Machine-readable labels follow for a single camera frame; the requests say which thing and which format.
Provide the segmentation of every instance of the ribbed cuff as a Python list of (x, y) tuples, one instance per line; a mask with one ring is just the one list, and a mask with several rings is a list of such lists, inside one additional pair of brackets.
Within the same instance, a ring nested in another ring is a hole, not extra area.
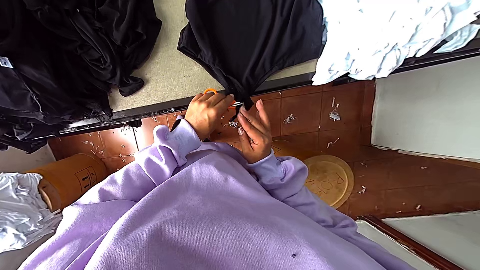
[(197, 133), (185, 119), (182, 119), (173, 131), (167, 133), (165, 139), (167, 139), (167, 142), (176, 142), (179, 158), (183, 159), (185, 159), (185, 156), (190, 152), (198, 149), (200, 145), (202, 145)]
[(274, 177), (283, 177), (283, 168), (281, 162), (276, 159), (273, 149), (266, 158), (257, 161), (253, 164), (247, 164), (248, 168), (252, 169), (257, 175), (258, 180), (271, 179)]

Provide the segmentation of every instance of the orange scissors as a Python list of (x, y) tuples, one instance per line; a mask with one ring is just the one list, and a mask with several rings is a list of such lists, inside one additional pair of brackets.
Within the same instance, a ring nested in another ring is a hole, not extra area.
[[(216, 90), (213, 88), (208, 88), (207, 90), (205, 90), (204, 95), (208, 92), (213, 92), (214, 94), (216, 94)], [(229, 109), (235, 109), (236, 106), (241, 106), (241, 105), (243, 105), (242, 102), (232, 101), (232, 104), (230, 105)]]

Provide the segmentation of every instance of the scissor handle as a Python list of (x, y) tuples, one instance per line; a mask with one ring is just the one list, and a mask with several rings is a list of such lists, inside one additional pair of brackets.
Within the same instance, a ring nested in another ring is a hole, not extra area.
[(213, 92), (214, 94), (216, 94), (216, 90), (213, 89), (213, 88), (207, 88), (207, 89), (205, 90), (205, 92), (204, 92), (204, 95), (205, 95), (206, 93), (208, 93), (208, 92)]

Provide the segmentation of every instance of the hand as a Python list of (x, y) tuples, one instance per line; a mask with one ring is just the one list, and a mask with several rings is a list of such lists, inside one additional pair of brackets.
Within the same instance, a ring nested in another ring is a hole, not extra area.
[(185, 120), (203, 141), (220, 124), (220, 117), (232, 104), (233, 95), (197, 94), (188, 105)]
[(249, 164), (255, 163), (270, 155), (272, 134), (270, 121), (265, 112), (264, 103), (260, 99), (255, 104), (257, 114), (240, 108), (238, 120), (242, 127), (238, 128), (243, 156)]

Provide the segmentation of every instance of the round cardboard lid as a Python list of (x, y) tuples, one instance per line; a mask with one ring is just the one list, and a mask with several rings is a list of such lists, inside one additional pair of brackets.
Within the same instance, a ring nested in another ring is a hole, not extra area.
[(352, 193), (353, 172), (340, 158), (328, 155), (303, 161), (308, 167), (307, 188), (333, 208), (340, 207)]

